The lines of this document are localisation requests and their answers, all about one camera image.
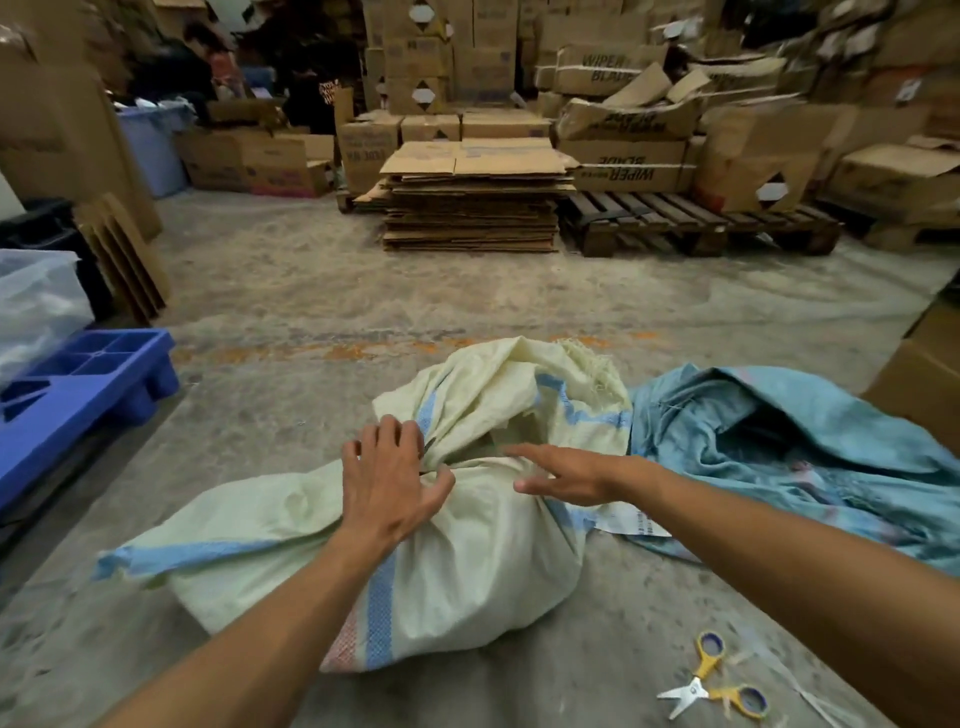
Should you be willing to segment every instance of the human arm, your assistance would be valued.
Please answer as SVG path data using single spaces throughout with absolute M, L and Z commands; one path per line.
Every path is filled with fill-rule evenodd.
M 344 514 L 319 555 L 98 728 L 279 728 L 379 563 L 443 506 L 454 477 L 420 485 L 422 435 L 387 416 L 344 445 Z
M 521 493 L 643 510 L 903 728 L 957 724 L 960 581 L 894 549 L 637 456 L 521 445 Z

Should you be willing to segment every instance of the transparent plastic container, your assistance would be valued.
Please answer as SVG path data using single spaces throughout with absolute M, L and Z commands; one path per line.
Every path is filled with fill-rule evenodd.
M 0 249 L 0 390 L 93 321 L 66 251 Z

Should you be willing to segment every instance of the finger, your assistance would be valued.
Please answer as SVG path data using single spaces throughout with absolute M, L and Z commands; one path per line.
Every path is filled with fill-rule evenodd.
M 527 496 L 554 496 L 562 488 L 562 479 L 556 477 L 536 476 L 514 481 L 514 490 Z
M 525 457 L 532 463 L 536 463 L 541 468 L 556 474 L 553 466 L 552 448 L 548 445 L 532 445 L 522 443 L 520 445 L 509 445 L 503 449 L 504 453 L 513 457 Z
M 367 425 L 360 432 L 360 457 L 373 458 L 376 452 L 376 425 Z
M 380 418 L 380 432 L 377 439 L 380 447 L 395 447 L 400 442 L 400 423 L 393 415 L 384 415 Z
M 356 440 L 348 440 L 340 448 L 340 460 L 344 464 L 344 473 L 355 474 L 360 471 L 360 443 Z
M 404 452 L 416 454 L 417 459 L 423 452 L 423 434 L 420 432 L 420 426 L 413 420 L 407 420 L 400 426 L 400 449 Z
M 456 483 L 457 477 L 453 474 L 453 471 L 446 465 L 441 465 L 437 471 L 437 480 L 429 488 L 425 488 L 420 496 L 420 502 L 426 515 L 425 520 L 432 519 L 444 507 L 444 503 Z

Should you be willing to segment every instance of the person's right hand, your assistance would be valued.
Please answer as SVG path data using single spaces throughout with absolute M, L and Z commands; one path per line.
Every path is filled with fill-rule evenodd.
M 511 445 L 503 449 L 513 457 L 525 457 L 555 475 L 535 475 L 514 482 L 514 490 L 530 496 L 551 496 L 573 505 L 600 505 L 621 500 L 613 481 L 613 456 L 554 445 Z

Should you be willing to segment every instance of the yellow scissors handle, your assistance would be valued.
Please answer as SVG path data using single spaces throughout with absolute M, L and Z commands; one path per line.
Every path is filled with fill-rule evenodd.
M 754 720 L 763 720 L 770 712 L 766 696 L 752 685 L 708 690 L 707 697 L 710 700 L 727 699 L 740 713 Z
M 705 680 L 723 659 L 726 651 L 727 647 L 720 635 L 716 632 L 701 632 L 697 637 L 697 654 L 700 655 L 700 666 L 693 670 L 693 676 Z

